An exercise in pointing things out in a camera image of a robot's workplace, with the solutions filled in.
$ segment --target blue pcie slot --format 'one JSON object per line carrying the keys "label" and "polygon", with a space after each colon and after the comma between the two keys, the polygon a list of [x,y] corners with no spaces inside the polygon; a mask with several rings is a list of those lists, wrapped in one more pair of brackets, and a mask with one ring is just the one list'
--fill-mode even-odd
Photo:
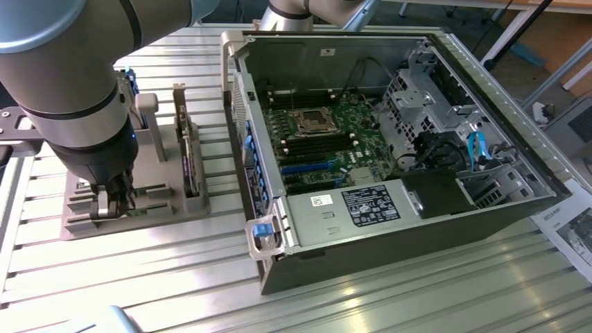
{"label": "blue pcie slot", "polygon": [[265,179],[264,179],[264,174],[263,174],[263,168],[261,168],[261,164],[260,164],[260,160],[259,160],[259,155],[257,155],[257,148],[256,148],[256,144],[255,144],[255,137],[252,136],[252,131],[251,131],[251,122],[247,121],[245,124],[245,128],[247,128],[247,139],[245,139],[245,149],[251,150],[251,154],[252,154],[252,161],[255,162],[255,181],[256,183],[252,184],[252,186],[255,187],[253,190],[257,191],[261,195],[259,196],[259,198],[261,198],[261,203],[264,208],[267,208],[267,204],[269,202],[269,196],[267,194],[267,189],[265,189]]}
{"label": "blue pcie slot", "polygon": [[305,173],[305,172],[312,172],[312,171],[327,171],[327,170],[331,170],[331,167],[333,166],[335,162],[336,162],[336,160],[332,160],[332,161],[328,161],[324,163],[285,166],[281,169],[281,174],[283,175],[293,175],[295,173]]}

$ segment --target power supply label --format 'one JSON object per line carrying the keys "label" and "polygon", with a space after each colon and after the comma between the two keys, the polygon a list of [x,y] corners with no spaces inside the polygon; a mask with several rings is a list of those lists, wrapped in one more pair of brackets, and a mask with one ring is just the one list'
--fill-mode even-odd
{"label": "power supply label", "polygon": [[344,191],[341,195],[357,227],[400,219],[384,185]]}

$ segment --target slotted aluminum surface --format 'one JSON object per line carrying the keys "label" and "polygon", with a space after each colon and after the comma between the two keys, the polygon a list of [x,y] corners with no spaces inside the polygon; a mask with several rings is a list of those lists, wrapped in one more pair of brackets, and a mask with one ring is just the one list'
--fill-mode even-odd
{"label": "slotted aluminum surface", "polygon": [[591,286],[528,220],[475,244],[259,295],[219,77],[219,34],[248,28],[183,29],[116,63],[159,95],[161,123],[172,84],[185,83],[216,217],[60,241],[65,168],[47,147],[11,161],[0,332],[41,332],[105,305],[147,332],[591,332]]}

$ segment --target blue clip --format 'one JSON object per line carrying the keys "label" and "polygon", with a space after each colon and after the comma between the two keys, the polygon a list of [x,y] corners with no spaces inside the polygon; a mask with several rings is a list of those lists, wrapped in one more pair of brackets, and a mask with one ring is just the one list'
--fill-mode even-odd
{"label": "blue clip", "polygon": [[129,84],[132,85],[133,95],[137,95],[140,93],[140,88],[137,88],[136,72],[129,66],[125,67],[125,75],[128,76]]}
{"label": "blue clip", "polygon": [[251,142],[252,142],[252,136],[249,135],[249,136],[247,136],[247,138],[244,139],[244,148],[248,148],[248,147],[249,147]]}
{"label": "blue clip", "polygon": [[273,226],[268,224],[257,224],[252,229],[252,235],[255,237],[265,237],[273,234]]}
{"label": "blue clip", "polygon": [[484,156],[488,160],[491,160],[491,155],[488,153],[488,145],[485,144],[485,136],[483,132],[472,132],[469,134],[467,150],[469,151],[469,159],[471,159],[471,172],[475,171],[475,159],[473,159],[473,150],[475,150],[475,138],[479,140],[479,156]]}

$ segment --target white sticker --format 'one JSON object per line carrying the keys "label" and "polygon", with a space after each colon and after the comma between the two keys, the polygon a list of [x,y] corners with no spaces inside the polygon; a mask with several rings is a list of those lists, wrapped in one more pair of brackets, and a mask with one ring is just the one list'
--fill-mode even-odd
{"label": "white sticker", "polygon": [[331,194],[325,194],[324,196],[313,196],[311,197],[312,206],[324,206],[331,205],[333,203],[333,200],[331,199]]}
{"label": "white sticker", "polygon": [[321,57],[335,56],[335,49],[321,49]]}

